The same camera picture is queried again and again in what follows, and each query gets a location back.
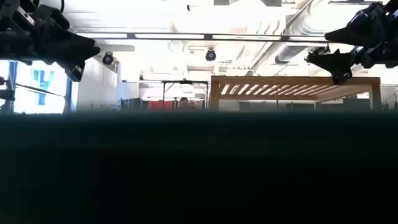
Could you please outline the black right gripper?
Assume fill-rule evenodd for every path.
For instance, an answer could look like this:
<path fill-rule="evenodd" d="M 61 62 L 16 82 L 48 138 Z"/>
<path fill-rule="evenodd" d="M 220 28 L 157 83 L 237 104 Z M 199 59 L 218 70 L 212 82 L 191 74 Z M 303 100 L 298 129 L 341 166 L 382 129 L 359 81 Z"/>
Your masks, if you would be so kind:
<path fill-rule="evenodd" d="M 371 3 L 354 15 L 348 27 L 328 32 L 324 38 L 329 42 L 361 46 L 356 61 L 364 68 L 377 64 L 387 68 L 398 66 L 398 0 Z M 342 85 L 353 76 L 349 56 L 339 49 L 331 53 L 329 48 L 314 48 L 309 51 L 306 62 L 328 71 L 334 85 Z"/>

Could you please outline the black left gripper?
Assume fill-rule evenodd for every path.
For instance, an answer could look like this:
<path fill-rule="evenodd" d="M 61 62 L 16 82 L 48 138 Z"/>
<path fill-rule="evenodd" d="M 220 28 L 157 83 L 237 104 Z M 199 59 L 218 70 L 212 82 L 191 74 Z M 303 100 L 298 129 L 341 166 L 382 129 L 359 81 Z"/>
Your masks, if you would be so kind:
<path fill-rule="evenodd" d="M 55 8 L 63 14 L 65 0 L 59 1 L 59 7 Z M 98 55 L 101 48 L 93 39 L 63 30 L 52 19 L 35 20 L 32 14 L 41 4 L 44 4 L 42 0 L 0 0 L 1 54 L 28 62 L 35 58 L 52 62 L 80 61 L 63 66 L 71 81 L 80 82 L 85 69 L 85 61 L 81 60 Z"/>

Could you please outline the red orange hanging cloth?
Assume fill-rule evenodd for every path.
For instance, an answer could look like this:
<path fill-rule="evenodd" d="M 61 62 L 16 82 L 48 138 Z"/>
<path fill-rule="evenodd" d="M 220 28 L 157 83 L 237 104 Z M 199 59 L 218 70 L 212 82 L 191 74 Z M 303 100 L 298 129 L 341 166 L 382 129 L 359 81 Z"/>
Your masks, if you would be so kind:
<path fill-rule="evenodd" d="M 174 108 L 174 101 L 148 101 L 148 110 L 172 110 Z"/>

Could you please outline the wooden slatted shelf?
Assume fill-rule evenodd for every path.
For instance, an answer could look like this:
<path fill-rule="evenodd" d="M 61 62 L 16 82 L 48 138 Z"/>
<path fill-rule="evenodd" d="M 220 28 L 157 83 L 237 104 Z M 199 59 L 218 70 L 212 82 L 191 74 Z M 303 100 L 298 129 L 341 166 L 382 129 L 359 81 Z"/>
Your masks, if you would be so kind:
<path fill-rule="evenodd" d="M 368 92 L 370 108 L 382 107 L 378 77 L 354 77 L 335 85 L 328 77 L 232 77 L 212 76 L 210 109 L 218 110 L 221 100 L 312 101 L 322 103 Z"/>

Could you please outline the black metal stand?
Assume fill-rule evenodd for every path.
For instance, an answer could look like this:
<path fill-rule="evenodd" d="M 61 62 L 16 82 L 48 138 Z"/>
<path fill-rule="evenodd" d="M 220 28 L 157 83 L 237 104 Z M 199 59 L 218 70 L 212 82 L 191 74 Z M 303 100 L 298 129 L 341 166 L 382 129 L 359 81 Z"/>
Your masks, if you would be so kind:
<path fill-rule="evenodd" d="M 13 114 L 16 99 L 16 83 L 11 75 L 8 75 L 7 78 L 0 76 L 0 87 L 2 86 L 5 89 L 0 89 L 0 100 L 4 100 L 4 103 L 0 106 L 0 113 Z"/>

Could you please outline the person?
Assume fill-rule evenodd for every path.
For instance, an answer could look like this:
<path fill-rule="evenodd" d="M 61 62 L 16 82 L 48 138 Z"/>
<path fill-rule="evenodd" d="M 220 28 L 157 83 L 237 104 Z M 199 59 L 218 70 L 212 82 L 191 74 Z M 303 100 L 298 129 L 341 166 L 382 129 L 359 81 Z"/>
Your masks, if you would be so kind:
<path fill-rule="evenodd" d="M 182 97 L 179 101 L 178 110 L 197 110 L 195 106 L 192 106 L 186 97 Z"/>

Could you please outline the large bright window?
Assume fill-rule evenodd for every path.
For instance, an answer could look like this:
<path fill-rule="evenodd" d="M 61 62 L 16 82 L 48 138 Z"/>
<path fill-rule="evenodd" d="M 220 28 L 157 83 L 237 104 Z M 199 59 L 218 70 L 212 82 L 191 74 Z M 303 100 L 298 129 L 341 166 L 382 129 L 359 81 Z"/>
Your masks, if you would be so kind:
<path fill-rule="evenodd" d="M 17 114 L 62 114 L 71 108 L 72 81 L 57 63 L 32 65 L 0 60 L 0 78 L 11 79 L 15 100 L 0 99 L 0 111 Z"/>

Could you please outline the black metal rack frame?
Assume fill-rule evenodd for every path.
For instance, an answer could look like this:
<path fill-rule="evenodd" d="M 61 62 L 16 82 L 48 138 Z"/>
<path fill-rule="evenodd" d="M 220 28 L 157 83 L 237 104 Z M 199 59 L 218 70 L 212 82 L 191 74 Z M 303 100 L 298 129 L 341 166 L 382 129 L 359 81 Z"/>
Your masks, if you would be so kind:
<path fill-rule="evenodd" d="M 210 82 L 209 81 L 196 81 L 196 80 L 162 80 L 161 83 L 163 84 L 162 87 L 162 107 L 164 107 L 165 105 L 165 93 L 169 90 L 169 88 L 172 87 L 172 85 L 178 83 L 180 85 L 199 85 L 199 87 L 201 87 L 201 85 L 206 85 L 206 89 L 203 89 L 203 91 L 205 92 L 205 98 L 203 99 L 205 105 L 204 105 L 204 109 L 208 109 L 208 105 L 209 105 L 209 85 Z"/>

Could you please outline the dark green plate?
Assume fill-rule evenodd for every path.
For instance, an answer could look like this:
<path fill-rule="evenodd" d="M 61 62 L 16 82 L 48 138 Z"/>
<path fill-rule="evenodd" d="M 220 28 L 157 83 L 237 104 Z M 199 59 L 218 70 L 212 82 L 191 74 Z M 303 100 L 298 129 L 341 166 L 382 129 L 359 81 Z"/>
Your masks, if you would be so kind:
<path fill-rule="evenodd" d="M 0 116 L 0 224 L 398 224 L 398 114 Z"/>

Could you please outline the silver ventilation duct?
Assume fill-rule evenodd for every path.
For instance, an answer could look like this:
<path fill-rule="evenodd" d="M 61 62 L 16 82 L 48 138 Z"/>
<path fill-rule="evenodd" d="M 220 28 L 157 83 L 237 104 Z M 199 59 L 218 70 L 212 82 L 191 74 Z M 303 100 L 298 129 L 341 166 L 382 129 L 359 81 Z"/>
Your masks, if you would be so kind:
<path fill-rule="evenodd" d="M 306 0 L 305 5 L 293 18 L 287 21 L 282 35 L 321 35 L 326 31 L 316 28 L 315 9 L 326 5 L 328 0 Z M 266 65 L 277 64 L 287 65 L 295 56 L 302 53 L 306 45 L 288 45 L 287 42 L 267 42 L 265 49 L 261 50 L 259 58 L 255 61 L 253 69 L 259 73 L 260 69 Z"/>

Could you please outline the long ceiling light bar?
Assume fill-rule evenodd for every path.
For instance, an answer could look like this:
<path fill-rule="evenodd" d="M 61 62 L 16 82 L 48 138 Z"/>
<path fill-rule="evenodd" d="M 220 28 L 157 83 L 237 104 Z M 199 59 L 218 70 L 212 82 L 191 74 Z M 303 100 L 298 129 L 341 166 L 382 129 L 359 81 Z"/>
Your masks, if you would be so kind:
<path fill-rule="evenodd" d="M 78 32 L 77 35 L 98 40 L 184 40 L 184 41 L 230 41 L 230 42 L 289 42 L 318 43 L 328 41 L 322 35 L 276 35 L 276 34 L 211 34 L 171 32 Z"/>

